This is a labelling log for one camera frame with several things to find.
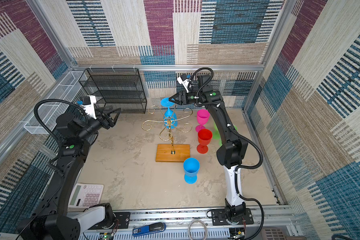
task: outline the mounting plate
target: mounting plate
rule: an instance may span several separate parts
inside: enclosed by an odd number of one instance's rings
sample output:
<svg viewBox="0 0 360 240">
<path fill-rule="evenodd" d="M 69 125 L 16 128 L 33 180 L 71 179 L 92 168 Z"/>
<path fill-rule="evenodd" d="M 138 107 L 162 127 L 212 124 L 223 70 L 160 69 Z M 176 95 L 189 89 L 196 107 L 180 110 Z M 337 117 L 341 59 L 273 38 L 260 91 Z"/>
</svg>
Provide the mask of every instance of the mounting plate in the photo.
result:
<svg viewBox="0 0 360 240">
<path fill-rule="evenodd" d="M 252 212 L 250 211 L 249 208 L 245 209 L 246 214 L 243 215 L 243 218 L 245 220 L 245 224 L 246 225 L 250 225 L 253 224 L 253 216 L 252 216 Z M 212 209 L 211 210 L 211 214 L 212 214 L 212 223 L 213 226 L 221 226 L 221 225 L 228 225 L 230 223 L 227 222 L 227 218 L 225 217 L 225 209 Z M 243 225 L 244 223 L 242 222 L 242 219 L 240 219 L 239 225 Z"/>
<path fill-rule="evenodd" d="M 115 214 L 115 222 L 118 219 L 119 220 L 119 229 L 126 229 L 129 226 L 129 220 L 130 220 L 130 212 L 114 212 Z M 93 225 L 91 228 L 89 228 L 88 230 L 98 230 L 98 229 L 102 229 L 105 230 L 104 228 L 98 226 L 98 225 Z"/>
</svg>

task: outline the aluminum frame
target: aluminum frame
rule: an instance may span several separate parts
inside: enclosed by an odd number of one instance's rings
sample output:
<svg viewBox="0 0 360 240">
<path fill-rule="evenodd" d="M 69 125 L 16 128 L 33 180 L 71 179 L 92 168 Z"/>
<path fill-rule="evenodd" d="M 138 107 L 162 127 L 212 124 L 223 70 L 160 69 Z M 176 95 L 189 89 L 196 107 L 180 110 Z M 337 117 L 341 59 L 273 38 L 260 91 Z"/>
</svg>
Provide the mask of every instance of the aluminum frame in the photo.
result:
<svg viewBox="0 0 360 240">
<path fill-rule="evenodd" d="M 68 68 L 72 68 L 73 66 L 73 58 L 71 54 L 68 52 L 67 48 L 63 46 L 56 32 L 53 30 L 53 27 L 50 25 L 46 14 L 43 11 L 43 8 L 39 5 L 37 0 L 26 0 L 32 12 L 40 22 L 40 25 L 47 33 L 47 36 L 51 40 L 52 44 L 55 46 L 56 50 L 60 54 L 61 58 L 68 66 Z"/>
<path fill-rule="evenodd" d="M 247 206 L 251 209 L 254 224 L 247 225 L 249 232 L 254 232 L 260 225 L 261 212 L 259 206 Z M 298 236 L 302 234 L 300 226 L 296 218 L 294 217 L 293 211 L 289 205 L 265 205 L 264 208 L 264 227 L 280 227 L 283 228 L 285 233 L 290 236 Z M 129 228 L 119 229 L 117 235 L 128 235 L 132 233 L 132 230 L 137 227 L 144 225 L 164 222 L 167 225 L 168 230 L 181 230 L 187 229 L 188 225 L 193 219 L 200 219 L 207 224 L 208 230 L 221 231 L 227 228 L 242 228 L 244 225 L 223 225 L 213 226 L 211 218 L 206 216 L 206 212 L 209 209 L 224 209 L 224 207 L 202 207 L 202 208 L 180 208 L 180 209 L 146 209 L 146 210 L 117 210 L 114 212 L 130 212 Z M 68 217 L 75 217 L 80 212 L 69 212 Z M 195 224 L 192 229 L 202 229 L 201 224 Z M 86 236 L 93 235 L 98 236 L 100 232 L 106 232 L 105 230 L 87 230 L 85 231 Z M 146 237 L 152 239 L 162 239 L 160 237 Z"/>
<path fill-rule="evenodd" d="M 73 66 L 75 71 L 84 71 L 89 68 L 137 68 L 141 71 L 195 71 L 199 68 L 208 67 L 214 71 L 262 71 L 264 65 L 262 64 L 228 64 L 228 65 L 137 65 L 137 64 L 127 64 L 127 65 L 78 65 Z"/>
</svg>

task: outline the cable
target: cable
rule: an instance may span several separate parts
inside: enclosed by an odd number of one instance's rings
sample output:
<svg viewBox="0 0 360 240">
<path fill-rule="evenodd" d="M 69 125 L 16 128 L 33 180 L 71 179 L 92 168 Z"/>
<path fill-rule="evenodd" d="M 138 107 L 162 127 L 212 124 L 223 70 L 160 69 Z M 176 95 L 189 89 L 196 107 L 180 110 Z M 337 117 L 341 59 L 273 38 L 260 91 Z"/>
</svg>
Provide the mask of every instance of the cable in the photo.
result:
<svg viewBox="0 0 360 240">
<path fill-rule="evenodd" d="M 244 237 L 245 237 L 245 235 L 247 235 L 247 223 L 245 222 L 243 217 L 241 218 L 242 218 L 242 223 L 244 223 Z"/>
<path fill-rule="evenodd" d="M 196 74 L 198 73 L 198 72 L 200 72 L 201 70 L 208 70 L 208 71 L 210 71 L 211 72 L 211 75 L 209 76 L 209 78 L 208 78 L 208 80 L 197 90 L 197 93 L 196 93 L 196 97 L 198 97 L 199 96 L 199 92 L 201 91 L 201 89 L 203 88 L 203 87 L 205 87 L 206 86 L 206 84 L 208 84 L 211 80 L 212 80 L 212 78 L 213 78 L 213 70 L 212 69 L 210 69 L 210 68 L 199 68 L 199 69 L 197 69 L 193 74 L 192 74 L 192 76 L 191 76 L 191 82 L 193 81 L 193 79 L 194 79 L 194 76 L 196 76 Z"/>
<path fill-rule="evenodd" d="M 99 136 L 99 132 L 96 132 L 96 137 L 95 140 L 93 140 L 93 142 L 91 143 L 91 146 L 93 145 L 93 143 L 95 143 L 95 141 L 97 140 L 97 137 Z"/>
<path fill-rule="evenodd" d="M 341 236 L 341 235 L 334 234 L 332 236 L 332 240 L 336 240 L 336 238 L 341 238 L 341 239 L 345 239 L 345 240 L 353 240 L 352 238 L 348 238 L 348 237 L 344 237 L 344 236 Z"/>
<path fill-rule="evenodd" d="M 36 103 L 34 109 L 33 109 L 33 113 L 35 115 L 36 120 L 39 122 L 39 124 L 56 140 L 56 142 L 58 143 L 58 146 L 61 147 L 61 142 L 58 139 L 58 137 L 43 123 L 43 121 L 41 120 L 40 116 L 39 116 L 39 107 L 44 104 L 44 103 L 50 103 L 50 102 L 57 102 L 57 103 L 65 103 L 68 105 L 71 105 L 75 108 L 78 108 L 80 113 L 84 116 L 86 122 L 88 122 L 88 117 L 87 114 L 85 113 L 85 111 L 80 108 L 77 104 L 65 101 L 65 100 L 61 100 L 61 99 L 45 99 L 45 100 L 41 100 L 40 102 Z"/>
<path fill-rule="evenodd" d="M 83 232 L 83 236 L 85 237 L 86 240 L 89 240 L 89 239 L 87 238 L 87 236 L 85 236 L 84 232 Z"/>
<path fill-rule="evenodd" d="M 49 133 L 49 135 L 51 135 L 55 141 L 58 143 L 59 148 L 62 146 L 62 143 L 60 142 L 60 140 L 58 139 L 58 137 L 44 124 L 44 122 L 42 121 L 42 119 L 39 116 L 39 108 L 42 104 L 44 103 L 49 103 L 49 102 L 58 102 L 58 103 L 66 103 L 68 105 L 71 105 L 75 108 L 78 108 L 80 113 L 84 116 L 86 122 L 88 122 L 88 117 L 85 113 L 85 111 L 80 108 L 77 104 L 65 101 L 65 100 L 61 100 L 61 99 L 45 99 L 45 100 L 41 100 L 40 102 L 36 103 L 34 109 L 33 109 L 33 113 L 35 115 L 36 120 L 39 122 L 39 124 Z M 55 171 L 58 175 L 60 175 L 61 177 L 65 177 L 64 173 L 62 172 L 61 169 L 59 169 L 57 166 L 53 165 L 52 163 L 54 161 L 56 161 L 59 157 L 56 156 L 55 158 L 51 159 L 50 161 L 48 161 L 47 166 L 50 167 L 53 171 Z"/>
<path fill-rule="evenodd" d="M 206 216 L 208 217 L 208 218 L 212 218 L 212 216 L 208 216 L 208 213 L 210 212 L 210 211 L 212 211 L 213 209 L 209 209 L 208 211 L 206 211 Z"/>
<path fill-rule="evenodd" d="M 55 171 L 55 173 L 57 173 L 61 177 L 65 177 L 65 174 L 63 173 L 63 171 L 61 169 L 59 169 L 57 166 L 52 164 L 54 161 L 56 161 L 58 159 L 59 159 L 59 156 L 55 156 L 54 158 L 52 158 L 51 160 L 49 160 L 47 162 L 47 166 L 50 167 L 53 171 Z"/>
<path fill-rule="evenodd" d="M 188 90 L 189 90 L 189 91 L 193 91 L 192 81 L 189 81 L 189 82 L 188 82 L 188 86 L 187 86 L 187 87 L 188 87 Z"/>
<path fill-rule="evenodd" d="M 117 228 L 116 228 L 116 231 L 114 232 L 114 233 L 116 233 L 117 232 L 117 230 L 119 230 L 119 223 L 120 223 L 120 221 L 118 220 L 118 219 L 116 219 L 117 220 L 117 222 L 116 222 L 116 226 L 117 226 Z"/>
<path fill-rule="evenodd" d="M 190 240 L 194 240 L 194 239 L 192 238 L 192 236 L 191 236 L 191 226 L 192 226 L 192 224 L 194 224 L 194 223 L 196 223 L 196 222 L 201 223 L 201 225 L 204 227 L 205 234 L 204 234 L 204 238 L 203 238 L 202 240 L 206 240 L 206 237 L 208 236 L 208 231 L 207 231 L 207 229 L 206 229 L 206 224 L 205 224 L 203 221 L 201 221 L 200 219 L 193 219 L 192 222 L 189 224 L 189 226 L 188 226 L 188 236 L 189 236 L 189 239 L 190 239 Z"/>
<path fill-rule="evenodd" d="M 244 201 L 255 201 L 255 202 L 259 205 L 259 207 L 260 207 L 260 211 L 261 211 L 261 223 L 260 223 L 259 228 L 257 229 L 257 231 L 256 231 L 252 236 L 250 236 L 249 238 L 244 238 L 244 240 L 251 240 L 251 239 L 254 239 L 254 238 L 261 232 L 261 229 L 262 229 L 262 227 L 263 227 L 263 225 L 264 225 L 264 209 L 262 208 L 261 203 L 260 203 L 257 199 L 254 199 L 254 198 L 245 198 L 245 197 L 243 197 L 243 196 L 241 196 L 241 195 L 239 195 L 239 197 L 240 197 L 241 199 L 243 199 Z"/>
<path fill-rule="evenodd" d="M 48 199 L 47 203 L 49 203 L 51 201 L 51 199 L 53 199 L 53 197 L 57 194 L 57 192 L 60 190 L 60 188 L 61 188 L 61 186 L 56 190 L 56 192 L 52 195 L 52 197 L 50 199 Z M 19 237 L 23 233 L 23 231 L 29 226 L 29 224 L 31 224 L 31 222 L 33 222 L 33 220 L 35 220 L 35 218 L 37 218 L 40 215 L 40 213 L 46 208 L 46 206 L 47 206 L 47 204 L 45 204 L 45 206 L 43 208 L 41 208 L 39 213 L 20 231 L 19 235 L 16 237 L 15 240 L 19 239 Z"/>
</svg>

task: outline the floor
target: floor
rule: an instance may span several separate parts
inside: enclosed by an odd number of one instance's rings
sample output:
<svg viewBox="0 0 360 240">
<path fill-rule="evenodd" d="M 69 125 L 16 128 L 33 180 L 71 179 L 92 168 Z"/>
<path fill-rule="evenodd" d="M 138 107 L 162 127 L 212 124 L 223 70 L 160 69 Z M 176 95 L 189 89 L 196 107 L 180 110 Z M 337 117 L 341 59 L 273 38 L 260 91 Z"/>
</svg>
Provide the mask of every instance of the floor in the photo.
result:
<svg viewBox="0 0 360 240">
<path fill-rule="evenodd" d="M 238 132 L 250 138 L 241 110 L 227 111 Z M 186 116 L 181 109 L 176 113 L 178 118 Z M 200 162 L 198 179 L 193 185 L 184 181 L 182 163 L 155 162 L 157 144 L 169 142 L 158 136 L 163 123 L 152 123 L 150 131 L 142 129 L 142 123 L 148 119 L 157 121 L 162 119 L 162 114 L 159 111 L 121 114 L 115 127 L 101 129 L 78 182 L 103 184 L 101 202 L 109 202 L 114 210 L 224 206 L 225 176 L 216 158 L 219 142 L 212 139 L 208 153 L 197 152 L 196 111 L 179 122 L 178 127 L 190 123 L 193 126 L 190 132 L 174 130 L 173 133 L 175 144 L 190 144 L 191 157 Z M 213 123 L 210 118 L 206 128 L 214 131 Z M 257 152 L 249 146 L 243 163 L 254 165 L 257 161 Z M 241 175 L 245 197 L 256 198 L 263 205 L 276 204 L 262 166 L 255 170 L 243 169 Z M 255 202 L 247 202 L 247 205 L 255 205 Z"/>
</svg>

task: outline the pink goblet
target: pink goblet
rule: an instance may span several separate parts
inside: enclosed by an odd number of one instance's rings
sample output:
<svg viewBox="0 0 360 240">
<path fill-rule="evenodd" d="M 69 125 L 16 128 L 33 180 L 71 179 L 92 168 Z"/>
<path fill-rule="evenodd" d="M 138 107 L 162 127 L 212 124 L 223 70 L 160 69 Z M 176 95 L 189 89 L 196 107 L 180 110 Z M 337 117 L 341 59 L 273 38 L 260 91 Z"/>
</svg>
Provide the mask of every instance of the pink goblet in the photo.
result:
<svg viewBox="0 0 360 240">
<path fill-rule="evenodd" d="M 206 109 L 200 109 L 197 111 L 197 122 L 200 124 L 196 127 L 196 132 L 199 132 L 201 129 L 205 129 L 203 126 L 209 120 L 211 114 Z"/>
</svg>

